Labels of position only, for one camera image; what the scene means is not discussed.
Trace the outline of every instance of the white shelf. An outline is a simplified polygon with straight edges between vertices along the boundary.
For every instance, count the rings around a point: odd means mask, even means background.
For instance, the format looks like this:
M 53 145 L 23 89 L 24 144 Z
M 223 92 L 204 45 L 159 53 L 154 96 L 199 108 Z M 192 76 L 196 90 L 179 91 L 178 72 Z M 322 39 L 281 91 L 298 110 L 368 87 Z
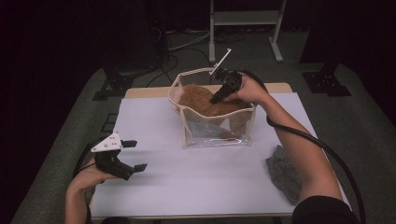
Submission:
M 214 25 L 276 24 L 278 10 L 215 12 Z

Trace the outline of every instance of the right hand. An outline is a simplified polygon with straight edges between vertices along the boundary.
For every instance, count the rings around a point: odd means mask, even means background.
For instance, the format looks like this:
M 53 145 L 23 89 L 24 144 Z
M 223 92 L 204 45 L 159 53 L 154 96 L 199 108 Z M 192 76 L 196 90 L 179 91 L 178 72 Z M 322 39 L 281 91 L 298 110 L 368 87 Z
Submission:
M 245 102 L 253 103 L 253 104 L 261 104 L 262 98 L 265 94 L 268 94 L 256 80 L 241 73 L 242 75 L 242 84 L 239 91 L 236 91 L 226 97 L 224 101 L 231 101 L 234 99 L 240 99 Z

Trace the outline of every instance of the white paper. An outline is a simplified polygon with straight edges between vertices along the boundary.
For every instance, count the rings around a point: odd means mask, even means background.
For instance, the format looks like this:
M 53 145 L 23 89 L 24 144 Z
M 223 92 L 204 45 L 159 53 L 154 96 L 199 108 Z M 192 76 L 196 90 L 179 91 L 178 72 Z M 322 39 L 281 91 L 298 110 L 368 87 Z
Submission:
M 296 93 L 272 94 L 315 135 Z M 184 217 L 291 214 L 291 205 L 271 182 L 265 159 L 279 140 L 258 107 L 251 147 L 182 148 L 183 124 L 166 97 L 123 99 L 114 131 L 136 140 L 119 159 L 146 171 L 128 181 L 97 186 L 93 217 Z

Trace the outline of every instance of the person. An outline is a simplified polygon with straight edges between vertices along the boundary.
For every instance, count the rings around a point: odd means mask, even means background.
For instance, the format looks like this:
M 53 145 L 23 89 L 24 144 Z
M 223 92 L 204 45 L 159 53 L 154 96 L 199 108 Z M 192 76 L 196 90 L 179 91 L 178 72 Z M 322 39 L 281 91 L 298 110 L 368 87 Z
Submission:
M 108 179 L 116 179 L 114 175 L 99 170 L 94 158 L 81 169 L 70 182 L 65 194 L 64 223 L 85 224 L 91 223 L 91 211 L 86 202 L 86 193 L 96 185 Z M 127 218 L 111 217 L 105 219 L 103 224 L 127 224 Z
M 247 75 L 242 74 L 240 90 L 224 101 L 232 99 L 257 104 L 273 122 L 309 133 L 257 81 Z M 276 134 L 302 182 L 300 202 L 293 211 L 292 223 L 359 223 L 343 202 L 337 177 L 322 149 L 294 133 L 276 128 Z M 115 176 L 105 174 L 92 165 L 73 179 L 66 193 L 66 224 L 85 223 L 87 207 L 84 192 L 111 178 Z
M 309 134 L 256 80 L 247 75 L 242 75 L 240 90 L 225 101 L 232 99 L 257 104 L 274 123 Z M 359 223 L 349 206 L 343 202 L 338 179 L 322 149 L 294 133 L 278 128 L 275 131 L 302 182 L 300 200 L 293 211 L 292 223 Z

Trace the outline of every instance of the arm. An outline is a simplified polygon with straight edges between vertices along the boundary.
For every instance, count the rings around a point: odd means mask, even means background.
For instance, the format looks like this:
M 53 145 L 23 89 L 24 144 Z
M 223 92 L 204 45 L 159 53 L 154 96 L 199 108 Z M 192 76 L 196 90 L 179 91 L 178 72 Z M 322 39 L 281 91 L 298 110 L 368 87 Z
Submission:
M 87 218 L 87 203 L 85 193 L 107 179 L 116 178 L 96 168 L 94 159 L 91 159 L 87 168 L 81 170 L 70 183 L 66 192 L 64 211 L 65 224 L 84 224 Z
M 240 90 L 225 100 L 236 98 L 260 105 L 275 123 L 309 133 L 255 80 L 246 75 L 242 76 Z M 302 180 L 300 201 L 314 195 L 329 196 L 342 200 L 337 177 L 322 149 L 294 133 L 276 129 L 276 134 L 287 150 L 291 162 Z

